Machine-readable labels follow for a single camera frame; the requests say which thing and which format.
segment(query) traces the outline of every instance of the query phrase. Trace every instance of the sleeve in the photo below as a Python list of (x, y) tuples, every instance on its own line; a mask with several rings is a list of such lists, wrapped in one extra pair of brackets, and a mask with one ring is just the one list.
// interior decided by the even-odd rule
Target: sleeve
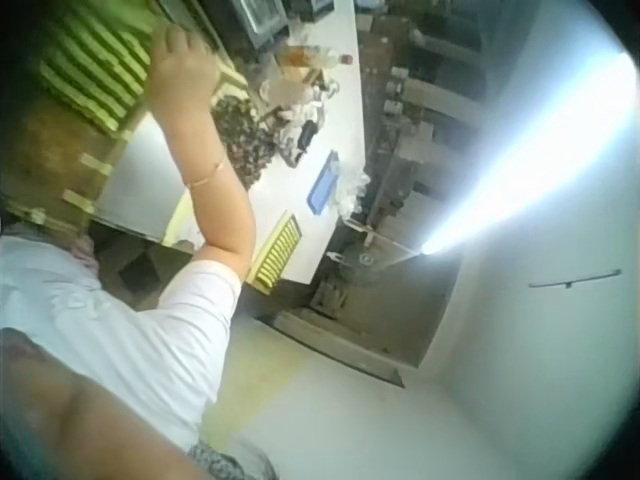
[(155, 310), (144, 312), (159, 358), (176, 382), (206, 390), (220, 385), (231, 317), (241, 282), (227, 266), (211, 260), (189, 263), (169, 283)]

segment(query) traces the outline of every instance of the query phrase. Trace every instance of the blue object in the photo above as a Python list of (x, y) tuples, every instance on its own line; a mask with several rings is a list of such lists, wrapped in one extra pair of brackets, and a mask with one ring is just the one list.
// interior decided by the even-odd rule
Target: blue object
[(316, 183), (313, 184), (313, 188), (307, 197), (307, 204), (314, 215), (320, 215), (329, 202), (331, 193), (338, 181), (338, 173), (335, 172), (337, 169), (332, 168), (332, 164), (334, 162), (337, 164), (339, 161), (338, 152), (332, 150), (322, 170), (320, 170)]

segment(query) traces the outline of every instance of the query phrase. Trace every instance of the fluorescent light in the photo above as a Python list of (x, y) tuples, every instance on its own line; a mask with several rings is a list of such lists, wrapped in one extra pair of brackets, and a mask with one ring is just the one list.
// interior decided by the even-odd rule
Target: fluorescent light
[(590, 70), (496, 162), (422, 252), (449, 248), (568, 182), (598, 158), (622, 127), (634, 110), (635, 95), (636, 70), (626, 53)]

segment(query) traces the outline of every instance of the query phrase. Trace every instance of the woman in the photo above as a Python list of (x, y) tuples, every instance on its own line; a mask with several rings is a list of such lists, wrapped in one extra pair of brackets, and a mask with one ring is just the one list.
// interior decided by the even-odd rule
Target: woman
[[(199, 478), (180, 451), (198, 444), (202, 414), (215, 401), (254, 249), (251, 206), (210, 114), (219, 74), (209, 48), (196, 34), (164, 27), (151, 58), (148, 104), (205, 238), (158, 307), (133, 311), (50, 243), (0, 238), (3, 419), (33, 430), (70, 477)], [(201, 458), (202, 448), (194, 453)], [(220, 478), (239, 468), (208, 455), (224, 464), (212, 467)], [(227, 478), (244, 476), (238, 468)]]

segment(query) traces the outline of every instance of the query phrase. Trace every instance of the hand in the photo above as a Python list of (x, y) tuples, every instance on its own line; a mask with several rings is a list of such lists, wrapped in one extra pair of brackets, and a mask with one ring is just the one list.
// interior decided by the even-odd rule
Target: hand
[(176, 25), (154, 32), (146, 94), (165, 132), (189, 128), (194, 119), (211, 119), (219, 76), (211, 50), (198, 34)]

